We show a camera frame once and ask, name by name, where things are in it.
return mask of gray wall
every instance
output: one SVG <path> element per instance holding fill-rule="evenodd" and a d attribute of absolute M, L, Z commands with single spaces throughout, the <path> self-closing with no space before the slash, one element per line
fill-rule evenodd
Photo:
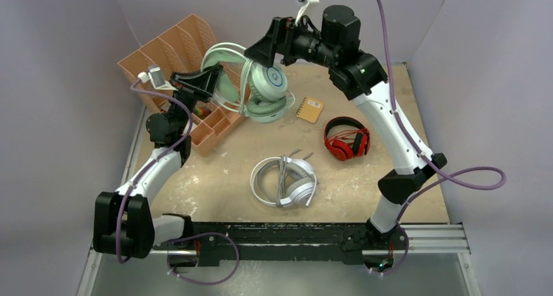
<path fill-rule="evenodd" d="M 378 7 L 374 0 L 320 0 L 308 12 L 320 26 L 322 10 L 333 4 L 351 7 L 362 21 L 361 47 L 383 58 Z M 394 62 L 411 59 L 443 0 L 382 0 Z M 296 0 L 119 0 L 138 40 L 152 38 L 195 13 L 212 26 L 219 41 L 249 46 L 259 40 L 274 16 L 295 16 Z"/>
<path fill-rule="evenodd" d="M 491 192 L 442 186 L 486 296 L 553 290 L 552 12 L 551 0 L 446 0 L 410 65 L 446 170 L 488 164 L 508 174 Z"/>
<path fill-rule="evenodd" d="M 0 295 L 74 295 L 140 101 L 116 0 L 0 0 Z"/>

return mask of plastic file organizer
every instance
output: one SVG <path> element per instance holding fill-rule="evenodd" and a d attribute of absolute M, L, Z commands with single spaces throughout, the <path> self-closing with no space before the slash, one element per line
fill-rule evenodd
<path fill-rule="evenodd" d="M 202 58 L 207 49 L 216 44 L 213 32 L 203 19 L 192 14 L 186 17 L 177 25 L 168 29 L 160 36 L 142 46 L 136 52 L 130 54 L 118 64 L 123 69 L 123 73 L 134 82 L 136 76 L 148 69 L 150 65 L 159 65 L 163 75 L 168 80 L 173 71 L 192 72 L 200 69 Z M 225 72 L 229 76 L 234 86 L 238 89 L 240 86 L 240 75 L 223 64 Z M 152 91 L 150 83 L 139 84 L 138 89 Z M 171 95 L 171 91 L 158 91 Z M 151 113 L 160 112 L 167 106 L 167 100 L 139 94 L 146 108 Z M 245 119 L 238 113 L 228 111 L 218 104 L 203 104 L 211 110 L 211 113 L 200 119 L 197 115 L 192 115 L 192 120 L 196 127 L 192 130 L 192 148 L 202 156 L 209 154 L 228 134 L 230 134 Z"/>

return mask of white headphones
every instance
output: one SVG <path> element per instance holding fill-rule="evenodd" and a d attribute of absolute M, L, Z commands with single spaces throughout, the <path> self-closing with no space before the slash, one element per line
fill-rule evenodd
<path fill-rule="evenodd" d="M 282 118 L 295 103 L 295 96 L 288 91 L 288 81 L 282 69 L 278 65 L 265 68 L 242 53 L 223 46 L 246 50 L 244 46 L 230 42 L 215 44 L 203 56 L 201 70 L 219 61 L 242 63 L 240 93 L 236 91 L 228 75 L 222 74 L 217 81 L 213 98 L 223 108 L 250 117 L 255 122 L 271 123 Z M 247 83 L 250 84 L 251 95 L 246 102 Z M 286 97 L 286 93 L 291 95 L 290 99 Z M 225 105 L 226 102 L 239 109 L 228 107 Z"/>
<path fill-rule="evenodd" d="M 282 195 L 280 190 L 284 189 L 284 180 L 286 174 L 281 172 L 279 181 L 282 183 L 279 188 L 279 193 L 275 201 L 265 200 L 256 193 L 255 184 L 257 183 L 260 190 L 263 192 L 265 197 L 269 199 L 265 191 L 263 190 L 260 181 L 265 173 L 272 167 L 280 165 L 285 167 L 285 172 L 287 175 L 291 176 L 295 182 L 286 189 L 286 193 Z M 315 171 L 313 167 L 303 159 L 292 159 L 287 156 L 283 157 L 271 157 L 266 158 L 260 161 L 253 169 L 252 175 L 250 176 L 250 187 L 255 197 L 262 203 L 271 206 L 271 207 L 289 207 L 296 203 L 305 203 L 305 206 L 308 207 L 313 195 L 315 194 L 315 189 L 317 187 L 317 177 L 315 176 Z"/>

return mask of wooden table surface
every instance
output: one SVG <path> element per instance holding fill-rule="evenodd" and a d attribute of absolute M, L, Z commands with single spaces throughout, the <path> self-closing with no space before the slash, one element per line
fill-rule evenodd
<path fill-rule="evenodd" d="M 380 198 L 377 182 L 392 168 L 382 140 L 371 132 L 366 156 L 346 162 L 335 159 L 325 148 L 323 130 L 338 116 L 353 117 L 371 131 L 361 112 L 332 85 L 327 70 L 314 65 L 285 68 L 288 86 L 296 95 L 295 106 L 279 121 L 268 125 L 247 119 L 209 156 L 194 152 L 188 162 L 165 184 L 152 204 L 153 217 L 162 213 L 189 214 L 195 221 L 228 222 L 364 222 Z M 423 140 L 426 136 L 411 83 L 404 66 L 394 66 L 396 97 L 406 116 Z M 325 107 L 317 123 L 295 116 L 303 97 L 321 100 Z M 143 132 L 136 169 L 144 164 L 153 144 Z M 253 167 L 262 159 L 288 155 L 295 149 L 301 158 L 313 152 L 308 161 L 315 167 L 320 184 L 309 207 L 285 209 L 268 207 L 252 194 L 249 184 Z M 264 180 L 268 193 L 276 194 L 277 171 Z M 434 176 L 428 183 L 436 180 Z M 439 187 L 418 198 L 406 211 L 403 222 L 448 222 Z"/>

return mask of notebook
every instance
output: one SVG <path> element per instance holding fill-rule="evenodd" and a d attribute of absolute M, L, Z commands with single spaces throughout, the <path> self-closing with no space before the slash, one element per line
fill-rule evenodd
<path fill-rule="evenodd" d="M 305 97 L 297 109 L 296 116 L 311 123 L 315 123 L 317 122 L 321 111 L 323 111 L 324 106 L 325 104 L 323 104 L 320 100 Z"/>

